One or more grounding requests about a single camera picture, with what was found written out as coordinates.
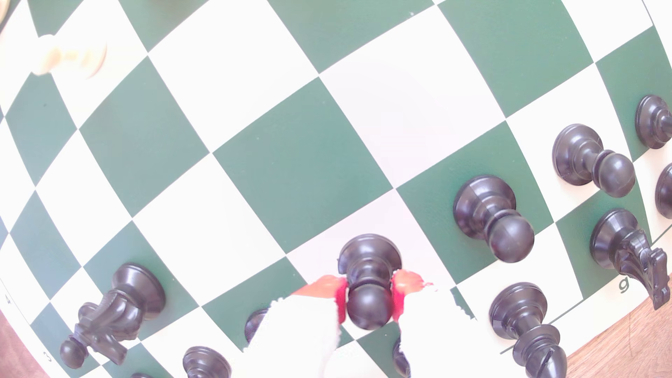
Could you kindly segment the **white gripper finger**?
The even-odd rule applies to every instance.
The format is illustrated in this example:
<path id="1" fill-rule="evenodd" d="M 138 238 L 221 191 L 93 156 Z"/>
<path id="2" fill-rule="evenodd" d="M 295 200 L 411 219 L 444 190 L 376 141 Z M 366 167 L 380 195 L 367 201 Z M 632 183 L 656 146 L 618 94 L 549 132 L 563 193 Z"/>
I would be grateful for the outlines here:
<path id="1" fill-rule="evenodd" d="M 348 281 L 326 274 L 271 302 L 233 377 L 324 377 L 340 343 Z"/>
<path id="2" fill-rule="evenodd" d="M 477 320 L 459 307 L 448 287 L 413 271 L 393 274 L 393 319 L 411 377 L 512 377 L 496 360 Z"/>

